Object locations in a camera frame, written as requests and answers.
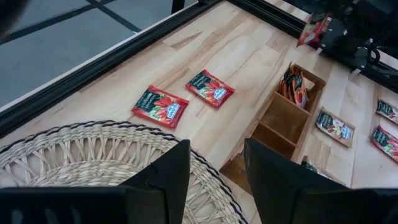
round wicker mat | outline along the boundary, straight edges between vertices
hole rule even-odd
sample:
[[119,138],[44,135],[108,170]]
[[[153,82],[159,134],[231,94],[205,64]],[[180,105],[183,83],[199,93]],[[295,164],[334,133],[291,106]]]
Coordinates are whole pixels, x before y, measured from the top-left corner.
[[[52,128],[0,149],[0,187],[114,186],[176,143],[158,128],[129,122]],[[231,189],[194,150],[183,223],[247,223]]]

wooden compartment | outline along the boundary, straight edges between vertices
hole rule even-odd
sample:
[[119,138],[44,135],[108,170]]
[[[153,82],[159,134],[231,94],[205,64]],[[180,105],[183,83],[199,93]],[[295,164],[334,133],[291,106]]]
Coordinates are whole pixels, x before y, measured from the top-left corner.
[[[244,138],[253,138],[284,157],[301,163],[298,159],[300,150],[326,85],[325,81],[306,70],[303,70],[303,77],[308,96],[305,108],[279,94],[279,83],[276,84],[256,119],[245,131],[242,141]],[[239,148],[233,150],[233,155],[237,156],[231,158],[220,172],[251,194],[244,166],[243,143],[237,146]]]

red packet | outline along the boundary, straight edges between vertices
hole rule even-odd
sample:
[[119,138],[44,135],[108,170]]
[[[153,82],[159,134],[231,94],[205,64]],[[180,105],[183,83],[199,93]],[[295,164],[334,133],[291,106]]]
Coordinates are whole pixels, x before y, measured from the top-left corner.
[[207,70],[193,77],[185,87],[216,108],[219,108],[235,91]]
[[315,44],[319,42],[319,35],[324,29],[330,13],[321,12],[313,13],[308,19],[300,38],[298,39],[297,46],[303,44]]
[[398,139],[396,137],[379,125],[373,132],[371,140],[379,149],[398,162]]
[[188,104],[188,100],[150,85],[131,111],[157,124],[175,128]]

wooden table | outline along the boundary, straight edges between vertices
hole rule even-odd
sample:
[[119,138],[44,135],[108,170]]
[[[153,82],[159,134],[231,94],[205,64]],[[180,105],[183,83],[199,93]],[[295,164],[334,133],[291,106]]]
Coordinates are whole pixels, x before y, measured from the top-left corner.
[[[295,10],[293,14],[307,16]],[[398,105],[397,94],[364,76],[350,75],[346,67],[309,47],[296,48],[296,43],[277,28],[222,2],[4,137],[0,146],[54,126],[91,120],[157,126],[130,112],[153,84],[190,101],[177,128],[162,129],[190,139],[192,148],[220,169],[293,61],[326,81],[320,106],[356,126],[351,149],[312,126],[300,156],[308,155],[348,186],[398,187],[398,165],[369,140],[378,124],[398,136],[396,125],[374,113],[379,97]],[[236,89],[219,110],[184,87],[204,68]]]

gray floor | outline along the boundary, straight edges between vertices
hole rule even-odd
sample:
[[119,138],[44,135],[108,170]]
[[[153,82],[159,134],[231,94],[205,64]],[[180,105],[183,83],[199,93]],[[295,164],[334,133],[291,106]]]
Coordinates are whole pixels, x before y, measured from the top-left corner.
[[[185,5],[195,1],[186,0]],[[31,0],[11,33],[88,4],[85,0]],[[105,6],[145,29],[170,15],[172,0],[115,0]],[[99,9],[91,9],[0,45],[0,106],[133,34]]]

